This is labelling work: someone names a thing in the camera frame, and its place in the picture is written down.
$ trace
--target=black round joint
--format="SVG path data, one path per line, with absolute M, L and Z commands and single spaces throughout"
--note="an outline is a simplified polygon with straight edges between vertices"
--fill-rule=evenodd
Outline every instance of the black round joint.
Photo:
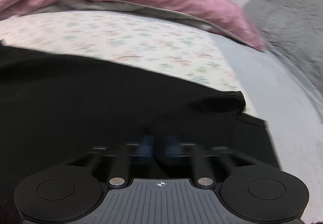
M 235 168 L 221 185 L 220 197 L 235 215 L 257 223 L 300 218 L 308 189 L 295 176 L 267 165 Z
M 102 197 L 98 180 L 85 168 L 60 165 L 25 178 L 14 192 L 24 218 L 37 223 L 64 223 L 91 212 Z

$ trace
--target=light blue bed sheet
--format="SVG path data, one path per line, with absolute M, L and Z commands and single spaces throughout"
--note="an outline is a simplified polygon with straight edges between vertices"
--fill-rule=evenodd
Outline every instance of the light blue bed sheet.
M 269 131 L 282 169 L 308 187 L 305 223 L 323 219 L 323 125 L 298 79 L 270 52 L 210 35 L 236 72 Z

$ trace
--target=white floral fabric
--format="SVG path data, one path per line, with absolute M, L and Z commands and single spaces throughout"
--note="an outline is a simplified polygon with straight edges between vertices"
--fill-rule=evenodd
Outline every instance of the white floral fabric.
M 221 91 L 242 91 L 238 78 L 205 31 L 169 21 L 107 11 L 67 11 L 0 21 L 6 45 L 76 54 L 179 77 Z

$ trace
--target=silver screw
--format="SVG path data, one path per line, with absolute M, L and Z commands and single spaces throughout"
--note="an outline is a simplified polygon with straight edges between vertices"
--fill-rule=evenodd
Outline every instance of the silver screw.
M 113 186 L 120 186 L 125 182 L 125 180 L 123 178 L 120 178 L 120 177 L 114 177 L 114 178 L 110 179 L 109 182 Z
M 202 186 L 210 186 L 213 184 L 213 180 L 209 177 L 199 178 L 199 180 L 197 182 Z

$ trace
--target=black garment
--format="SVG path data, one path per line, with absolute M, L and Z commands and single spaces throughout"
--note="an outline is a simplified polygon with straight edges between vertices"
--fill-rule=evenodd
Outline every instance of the black garment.
M 231 146 L 279 167 L 264 121 L 241 113 L 244 106 L 241 92 L 0 46 L 0 199 L 30 174 L 93 145 L 140 142 L 147 130 L 205 148 Z

